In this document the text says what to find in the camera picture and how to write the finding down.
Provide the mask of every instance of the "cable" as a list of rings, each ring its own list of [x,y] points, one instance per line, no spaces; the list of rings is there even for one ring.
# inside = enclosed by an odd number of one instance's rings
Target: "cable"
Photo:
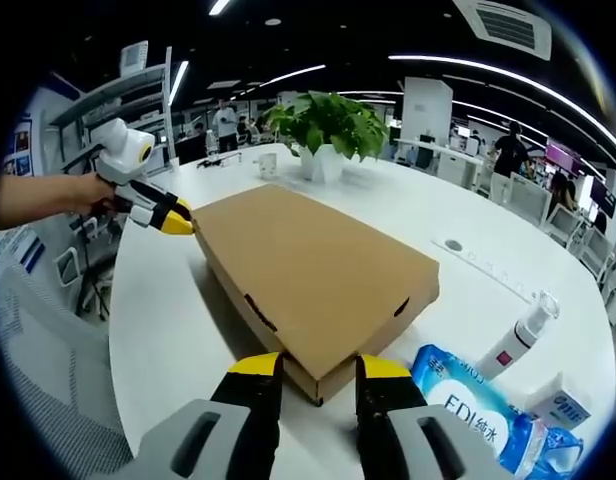
[[[81,224],[81,232],[79,232],[79,236],[81,237],[81,241],[84,244],[84,254],[86,258],[86,272],[88,272],[90,271],[90,259],[88,258],[88,234],[86,233],[86,227],[85,227],[83,215],[79,215],[79,223]],[[90,282],[92,283],[92,288],[95,291],[95,295],[97,295],[97,298],[99,298],[102,308],[106,311],[106,315],[110,317],[110,311],[108,310],[108,307],[106,306],[106,302],[104,301],[104,298],[101,295],[101,292],[97,288],[98,280],[99,280],[99,275],[95,275],[94,278],[93,277],[90,278]]]

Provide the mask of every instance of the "round table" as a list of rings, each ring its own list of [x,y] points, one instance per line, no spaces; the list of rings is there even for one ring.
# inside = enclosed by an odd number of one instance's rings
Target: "round table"
[[[519,296],[438,246],[459,241],[473,258],[546,289],[558,321],[498,378],[515,395],[563,371],[592,399],[574,433],[599,438],[613,411],[616,366],[611,331],[592,275],[538,229],[455,185],[389,162],[349,163],[339,182],[301,178],[298,159],[279,144],[241,151],[223,167],[188,164],[152,181],[192,208],[257,187],[259,155],[278,154],[274,183],[334,207],[418,249],[440,264],[436,302],[382,353],[410,366],[435,343],[477,359],[528,308]],[[228,368],[262,347],[236,313],[193,236],[164,235],[128,222],[117,256],[110,315],[110,360],[124,432],[136,455],[142,436],[193,399],[208,399]],[[363,478],[355,448],[354,382],[321,408],[284,385],[281,440],[272,478]]]

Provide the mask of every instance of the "ceiling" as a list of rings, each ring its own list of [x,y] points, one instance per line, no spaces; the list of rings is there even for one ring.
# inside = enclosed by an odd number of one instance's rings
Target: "ceiling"
[[[553,27],[556,21],[577,32],[607,74],[604,92],[614,96],[606,103],[599,101],[582,74],[587,57],[567,48],[558,29],[553,28],[551,59],[544,61],[477,39],[452,0],[232,0],[220,16],[210,17],[214,2],[183,0],[172,2],[169,10],[151,10],[146,2],[90,2],[96,5],[79,12],[83,29],[70,34],[70,52],[55,68],[82,90],[90,90],[118,75],[122,47],[149,40],[148,62],[153,64],[163,62],[166,47],[172,46],[174,62],[190,62],[173,105],[175,110],[189,108],[199,99],[230,97],[248,88],[249,82],[266,82],[320,64],[326,68],[258,88],[240,98],[270,98],[280,90],[398,91],[397,82],[405,76],[430,76],[448,83],[455,100],[532,125],[591,162],[612,162],[599,146],[616,159],[616,146],[590,122],[517,80],[461,65],[388,60],[392,54],[427,54],[473,60],[519,73],[573,100],[616,134],[616,56],[611,55],[616,45],[616,18],[603,8],[586,10],[584,5],[574,5],[576,2],[564,6],[556,2],[499,2],[524,10],[534,8]],[[281,24],[266,26],[271,18],[280,19]],[[229,89],[207,89],[222,80],[240,83]],[[461,106],[456,106],[453,114],[501,121],[495,115]],[[542,143],[545,140],[534,132],[526,134]]]

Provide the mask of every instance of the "white flower pot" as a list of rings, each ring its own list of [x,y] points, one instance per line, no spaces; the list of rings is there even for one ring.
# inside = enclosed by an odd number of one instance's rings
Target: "white flower pot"
[[[301,148],[301,173],[306,180],[316,183],[331,183],[341,178],[346,157],[337,153],[331,144],[319,147],[314,155],[307,148]]]

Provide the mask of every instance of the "green leaves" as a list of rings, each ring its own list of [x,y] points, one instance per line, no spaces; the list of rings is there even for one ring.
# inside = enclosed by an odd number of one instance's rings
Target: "green leaves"
[[[348,159],[358,153],[363,161],[378,156],[388,137],[388,127],[370,107],[336,93],[308,92],[294,106],[277,105],[264,115],[271,130],[286,137],[285,142],[294,139],[313,154],[331,142]]]

